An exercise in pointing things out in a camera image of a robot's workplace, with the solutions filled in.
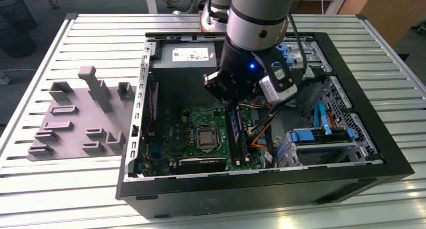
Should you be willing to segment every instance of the black cylinder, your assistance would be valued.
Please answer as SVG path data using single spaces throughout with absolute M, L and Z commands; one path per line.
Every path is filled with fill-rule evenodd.
M 15 27 L 0 16 L 0 48 L 14 57 L 26 57 L 35 52 L 35 43 L 27 32 Z
M 29 31 L 37 27 L 25 0 L 0 0 L 0 15 L 18 31 Z

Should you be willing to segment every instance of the metal table surface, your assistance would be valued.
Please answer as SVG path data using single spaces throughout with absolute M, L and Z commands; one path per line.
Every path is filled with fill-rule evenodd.
M 200 31 L 198 15 L 81 14 L 66 20 L 0 138 L 0 227 L 425 228 L 425 87 L 365 20 L 297 15 L 301 31 L 328 32 L 416 174 L 338 204 L 146 220 L 115 200 L 121 157 L 31 162 L 54 81 L 86 87 L 78 68 L 94 65 L 109 86 L 138 82 L 145 33 Z

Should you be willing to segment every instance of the sticker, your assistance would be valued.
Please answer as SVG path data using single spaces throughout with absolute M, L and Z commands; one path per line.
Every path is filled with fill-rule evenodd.
M 282 69 L 274 72 L 277 79 L 284 79 L 286 77 L 285 71 Z
M 302 57 L 300 53 L 292 53 L 290 56 L 292 56 L 292 58 L 301 58 Z
M 269 160 L 270 163 L 273 163 L 273 155 L 269 152 L 265 153 L 265 158 Z
M 209 61 L 208 48 L 176 48 L 173 62 Z

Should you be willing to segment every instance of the floor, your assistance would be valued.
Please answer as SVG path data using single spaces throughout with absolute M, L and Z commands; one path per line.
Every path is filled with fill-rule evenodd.
M 149 13 L 145 0 L 61 0 L 58 9 L 51 9 L 47 0 L 26 0 L 26 3 L 38 22 L 38 27 L 30 32 L 38 49 L 33 55 L 25 58 L 11 58 L 0 50 L 0 70 L 38 69 L 67 13 Z M 165 1 L 158 0 L 159 13 L 172 13 L 177 9 L 185 10 L 190 0 L 181 0 L 172 4 L 176 8 L 172 8 Z M 397 53 L 411 53 L 407 63 L 426 84 L 425 45 L 426 34 L 419 35 L 416 31 L 411 31 L 396 47 L 396 51 Z M 0 85 L 0 125 L 9 122 L 14 114 L 31 82 L 34 71 L 9 71 L 7 75 L 13 83 Z

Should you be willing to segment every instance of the gray plastic base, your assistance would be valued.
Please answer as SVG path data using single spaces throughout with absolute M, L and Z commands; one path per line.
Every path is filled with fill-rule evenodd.
M 57 84 L 67 88 L 66 82 L 54 83 L 53 88 L 58 88 Z M 62 100 L 51 102 L 29 151 L 30 161 L 122 155 L 130 133 L 135 87 L 129 90 L 130 97 L 119 95 L 118 87 L 107 88 L 113 107 L 107 113 L 89 88 L 70 89 L 59 90 Z

